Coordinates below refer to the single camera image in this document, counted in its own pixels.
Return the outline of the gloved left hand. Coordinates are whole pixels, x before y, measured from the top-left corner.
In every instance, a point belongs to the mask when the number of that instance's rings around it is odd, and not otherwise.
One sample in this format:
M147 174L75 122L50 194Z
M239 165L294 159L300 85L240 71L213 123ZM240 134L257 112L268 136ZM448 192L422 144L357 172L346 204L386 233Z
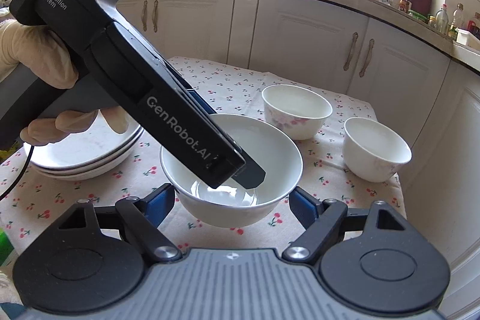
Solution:
M72 88L79 77L66 45L50 27L27 26L6 19L1 22L1 79L10 76L20 64L54 88ZM55 118L37 118L19 136L33 146L57 143L88 130L98 114L103 115L112 131L127 131L128 114L116 106L90 112L66 110Z

